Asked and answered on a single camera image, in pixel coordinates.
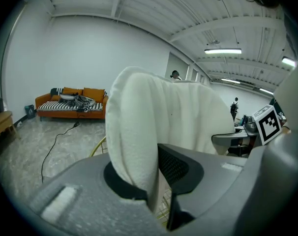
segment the gray floor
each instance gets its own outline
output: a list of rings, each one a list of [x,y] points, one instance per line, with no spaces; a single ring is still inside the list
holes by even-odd
[[[104,120],[80,119],[80,125],[58,136],[43,166],[44,181],[74,162],[86,158],[105,136]],[[21,140],[8,135],[0,144],[0,182],[24,203],[42,184],[41,165],[54,144],[55,136],[71,128],[75,119],[42,118],[26,120],[17,128]],[[101,147],[96,155],[102,153]]]

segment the ceiling light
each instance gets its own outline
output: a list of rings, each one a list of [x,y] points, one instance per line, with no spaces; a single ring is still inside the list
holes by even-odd
[[[214,53],[234,53],[234,54],[241,54],[241,49],[233,49],[233,48],[219,48],[219,49],[206,49],[206,54],[214,54]]]
[[[228,80],[228,79],[221,79],[222,81],[228,81],[228,82],[233,82],[233,83],[237,83],[237,84],[240,84],[239,81],[233,81],[233,80]]]
[[[269,92],[269,91],[267,91],[267,90],[265,90],[265,89],[263,89],[263,88],[260,88],[259,90],[260,90],[260,91],[263,91],[263,92],[266,92],[266,93],[270,93],[270,94],[273,95],[273,92]]]
[[[287,57],[283,57],[282,62],[285,63],[285,64],[288,64],[290,66],[293,66],[293,67],[296,66],[296,62],[292,59],[287,58]]]

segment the power cord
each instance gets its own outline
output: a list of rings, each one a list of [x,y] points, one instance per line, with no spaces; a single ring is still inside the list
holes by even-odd
[[[54,145],[56,144],[57,136],[59,136],[59,135],[64,135],[64,134],[66,134],[69,130],[71,130],[71,129],[75,128],[75,127],[78,127],[79,125],[80,125],[80,124],[79,124],[79,122],[77,121],[71,128],[67,129],[65,133],[56,135],[56,137],[55,137],[55,142],[54,142],[53,146],[51,147],[50,151],[47,153],[47,155],[46,155],[46,157],[44,158],[43,163],[42,163],[42,167],[41,167],[42,183],[43,183],[43,165],[44,165],[44,162],[45,162],[46,158],[48,157],[48,155],[49,155],[50,152],[52,151]]]

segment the yellow wire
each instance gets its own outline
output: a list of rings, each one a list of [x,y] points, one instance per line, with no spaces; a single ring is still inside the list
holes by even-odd
[[[100,147],[100,145],[106,140],[106,136],[102,138],[102,140],[94,147],[89,157],[92,157],[96,150]]]

